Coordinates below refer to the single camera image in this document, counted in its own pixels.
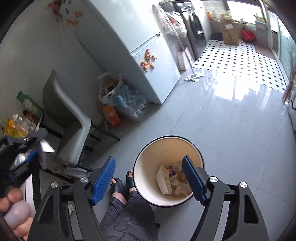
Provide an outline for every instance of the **sandal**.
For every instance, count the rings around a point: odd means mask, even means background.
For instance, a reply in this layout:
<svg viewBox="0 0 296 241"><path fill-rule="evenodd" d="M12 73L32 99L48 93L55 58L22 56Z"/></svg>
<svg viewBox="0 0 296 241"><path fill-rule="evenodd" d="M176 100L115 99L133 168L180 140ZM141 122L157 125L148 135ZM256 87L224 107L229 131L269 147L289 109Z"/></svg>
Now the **sandal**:
<svg viewBox="0 0 296 241"><path fill-rule="evenodd" d="M134 187L136 187L136 186L135 186L135 183L134 183L134 181L133 181L133 177L129 177L129 176L128 176L129 172L130 172L130 171L128 171L128 172L126 173L126 187L127 187L127 189L128 189L128 192L129 192L129 189L130 189L130 188L134 188Z"/></svg>
<svg viewBox="0 0 296 241"><path fill-rule="evenodd" d="M127 199L126 198L126 189L124 188L124 185L123 185L122 181L117 177L113 178L113 179L116 181L116 183L110 184L111 193L119 192L124 196L125 199Z"/></svg>

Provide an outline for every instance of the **brown floor mat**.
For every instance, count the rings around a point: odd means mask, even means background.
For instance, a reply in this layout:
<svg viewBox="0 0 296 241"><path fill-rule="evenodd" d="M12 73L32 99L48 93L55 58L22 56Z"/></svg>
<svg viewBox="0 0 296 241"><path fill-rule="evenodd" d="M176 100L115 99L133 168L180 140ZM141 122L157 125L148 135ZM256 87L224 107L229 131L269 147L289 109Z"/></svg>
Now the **brown floor mat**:
<svg viewBox="0 0 296 241"><path fill-rule="evenodd" d="M254 43L255 51L258 54L262 54L266 57L272 58L275 60L274 55L272 54L271 50L269 47L266 47L264 45L256 44Z"/></svg>

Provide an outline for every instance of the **gray pants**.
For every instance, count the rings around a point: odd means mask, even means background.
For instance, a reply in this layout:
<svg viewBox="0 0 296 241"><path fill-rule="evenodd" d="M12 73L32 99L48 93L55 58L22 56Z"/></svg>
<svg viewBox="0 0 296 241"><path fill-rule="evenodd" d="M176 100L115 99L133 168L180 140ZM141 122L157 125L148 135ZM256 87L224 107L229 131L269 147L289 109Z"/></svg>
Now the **gray pants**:
<svg viewBox="0 0 296 241"><path fill-rule="evenodd" d="M154 212L137 191L127 205L112 198L100 227L107 241L158 241Z"/></svg>

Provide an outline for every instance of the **tile floor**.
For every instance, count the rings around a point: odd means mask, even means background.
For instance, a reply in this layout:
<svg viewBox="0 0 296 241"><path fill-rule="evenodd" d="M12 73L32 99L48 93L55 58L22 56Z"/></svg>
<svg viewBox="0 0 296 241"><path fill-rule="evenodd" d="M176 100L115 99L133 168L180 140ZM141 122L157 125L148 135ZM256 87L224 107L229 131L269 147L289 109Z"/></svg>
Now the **tile floor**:
<svg viewBox="0 0 296 241"><path fill-rule="evenodd" d="M246 77L284 93L286 85L277 62L256 53L252 43L239 41L235 46L211 40L194 67Z"/></svg>
<svg viewBox="0 0 296 241"><path fill-rule="evenodd" d="M292 124L282 94L257 82L223 72L196 69L204 74L197 83L183 81L172 90L163 105L152 104L136 124L124 121L109 137L93 143L95 151L83 162L101 167L108 156L115 157L114 176L125 182L141 149L155 138L180 135L191 140L205 159L205 169L228 184L248 183L267 226L270 241L284 231L296 211L296 144ZM100 221L110 200L94 207ZM191 198L172 208L153 207L161 224L159 240L190 240L203 212ZM221 240L228 204L225 203L215 240ZM75 215L73 225L77 225ZM74 228L76 239L79 230Z"/></svg>

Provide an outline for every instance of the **beige trash can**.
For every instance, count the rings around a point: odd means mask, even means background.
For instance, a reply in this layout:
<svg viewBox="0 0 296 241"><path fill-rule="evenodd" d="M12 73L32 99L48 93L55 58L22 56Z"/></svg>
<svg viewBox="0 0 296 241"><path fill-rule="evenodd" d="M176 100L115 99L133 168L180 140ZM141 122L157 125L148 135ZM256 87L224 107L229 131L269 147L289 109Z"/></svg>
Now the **beige trash can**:
<svg viewBox="0 0 296 241"><path fill-rule="evenodd" d="M159 207L172 207L187 201L193 196L163 195L158 187L155 175L163 163L168 167L182 161L189 155L197 167L204 168L200 151L189 140L179 136L164 136L146 145L139 153L133 168L134 183L139 194L150 204Z"/></svg>

